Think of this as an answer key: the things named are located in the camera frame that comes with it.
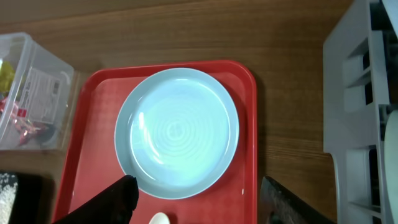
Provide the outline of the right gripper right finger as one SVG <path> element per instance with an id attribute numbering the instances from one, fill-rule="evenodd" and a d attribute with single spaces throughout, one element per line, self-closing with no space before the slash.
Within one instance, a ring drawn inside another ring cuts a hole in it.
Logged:
<path id="1" fill-rule="evenodd" d="M 262 178 L 261 202 L 267 211 L 267 223 L 334 224 L 269 176 Z"/>

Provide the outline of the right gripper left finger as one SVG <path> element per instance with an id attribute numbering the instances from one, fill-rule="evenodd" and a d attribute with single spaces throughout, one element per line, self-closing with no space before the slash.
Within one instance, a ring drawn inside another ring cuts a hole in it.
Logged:
<path id="1" fill-rule="evenodd" d="M 137 179 L 125 175 L 55 224 L 128 224 L 138 200 Z"/>

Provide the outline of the white plastic spoon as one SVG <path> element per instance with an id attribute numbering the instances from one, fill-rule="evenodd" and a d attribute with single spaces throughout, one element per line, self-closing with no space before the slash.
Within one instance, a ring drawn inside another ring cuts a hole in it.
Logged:
<path id="1" fill-rule="evenodd" d="M 170 224 L 170 219 L 165 213 L 158 212 L 151 218 L 149 224 Z"/>

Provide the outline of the light blue plate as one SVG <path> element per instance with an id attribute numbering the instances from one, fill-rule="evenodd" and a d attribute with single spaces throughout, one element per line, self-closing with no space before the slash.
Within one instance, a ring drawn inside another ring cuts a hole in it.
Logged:
<path id="1" fill-rule="evenodd" d="M 216 183 L 238 141 L 231 95 L 193 68 L 170 68 L 141 81 L 125 99 L 114 130 L 123 172 L 143 192 L 167 200 L 198 195 Z"/>

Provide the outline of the white rice grains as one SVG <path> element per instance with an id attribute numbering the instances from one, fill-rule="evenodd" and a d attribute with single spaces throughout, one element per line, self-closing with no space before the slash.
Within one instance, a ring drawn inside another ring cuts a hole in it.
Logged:
<path id="1" fill-rule="evenodd" d="M 1 172 L 1 224 L 10 222 L 17 188 L 17 176 L 12 173 Z"/>

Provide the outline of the red snack wrapper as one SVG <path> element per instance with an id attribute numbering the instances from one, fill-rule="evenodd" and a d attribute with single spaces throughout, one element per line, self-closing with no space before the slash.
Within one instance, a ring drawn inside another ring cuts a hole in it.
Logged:
<path id="1" fill-rule="evenodd" d="M 54 134 L 54 126 L 18 116 L 19 107 L 13 103 L 1 137 L 1 150 L 40 150 L 46 148 Z"/>

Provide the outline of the green bowl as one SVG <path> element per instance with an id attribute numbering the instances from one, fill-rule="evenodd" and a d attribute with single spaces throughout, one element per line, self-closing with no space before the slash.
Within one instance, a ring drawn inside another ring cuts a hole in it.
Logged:
<path id="1" fill-rule="evenodd" d="M 397 141 L 397 110 L 394 110 L 387 120 L 384 136 L 386 186 L 394 223 L 397 223 Z"/>

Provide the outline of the yellow snack wrapper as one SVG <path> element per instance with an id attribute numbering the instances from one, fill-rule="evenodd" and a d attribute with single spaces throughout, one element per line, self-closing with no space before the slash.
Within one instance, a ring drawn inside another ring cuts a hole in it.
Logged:
<path id="1" fill-rule="evenodd" d="M 1 76 L 0 76 L 1 93 L 3 95 L 9 94 L 12 83 L 14 81 L 14 77 L 15 77 L 15 70 L 13 69 L 12 65 L 7 61 L 3 61 L 1 64 Z"/>

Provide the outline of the black waste tray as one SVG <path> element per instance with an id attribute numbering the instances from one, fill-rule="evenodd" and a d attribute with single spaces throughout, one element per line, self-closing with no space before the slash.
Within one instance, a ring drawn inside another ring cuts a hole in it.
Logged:
<path id="1" fill-rule="evenodd" d="M 54 181 L 37 174 L 26 174 L 2 170 L 17 176 L 17 193 L 12 208 L 11 219 L 14 223 L 49 223 L 52 199 L 55 190 Z"/>

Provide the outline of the grey dishwasher rack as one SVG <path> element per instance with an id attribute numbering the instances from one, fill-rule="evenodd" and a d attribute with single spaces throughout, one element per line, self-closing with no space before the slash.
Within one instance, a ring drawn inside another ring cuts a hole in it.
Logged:
<path id="1" fill-rule="evenodd" d="M 384 136 L 397 110 L 397 2 L 355 0 L 323 44 L 323 150 L 339 223 L 394 223 Z"/>

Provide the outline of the red plastic tray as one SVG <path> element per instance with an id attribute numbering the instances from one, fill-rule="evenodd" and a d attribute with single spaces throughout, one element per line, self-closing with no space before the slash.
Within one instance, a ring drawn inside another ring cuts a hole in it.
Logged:
<path id="1" fill-rule="evenodd" d="M 172 223 L 257 222 L 257 86 L 250 71 L 232 60 L 187 62 L 210 74 L 228 90 L 239 116 L 234 159 L 208 190 L 183 200 L 162 200 L 140 193 L 132 223 L 148 223 L 159 212 Z M 166 65 L 114 68 L 94 73 L 83 85 L 53 219 L 74 211 L 123 176 L 114 150 L 114 128 L 130 92 Z"/>

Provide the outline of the clear plastic bin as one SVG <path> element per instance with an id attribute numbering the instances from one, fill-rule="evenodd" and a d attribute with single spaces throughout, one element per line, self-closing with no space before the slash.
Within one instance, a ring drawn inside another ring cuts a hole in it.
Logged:
<path id="1" fill-rule="evenodd" d="M 54 126 L 46 148 L 56 149 L 68 108 L 74 68 L 35 42 L 24 32 L 1 35 L 1 64 L 9 62 L 15 70 L 8 95 L 1 93 L 1 137 L 13 103 L 18 116 Z"/>

